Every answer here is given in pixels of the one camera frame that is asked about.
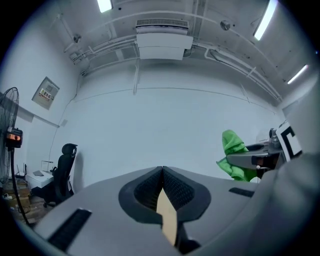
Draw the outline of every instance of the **black office chair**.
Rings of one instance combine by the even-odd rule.
[[[54,206],[50,202],[55,202],[55,205],[58,205],[74,194],[69,179],[77,146],[71,143],[65,144],[61,150],[63,155],[59,157],[58,167],[52,170],[53,182],[43,188],[35,187],[31,190],[33,195],[44,199],[44,207]]]

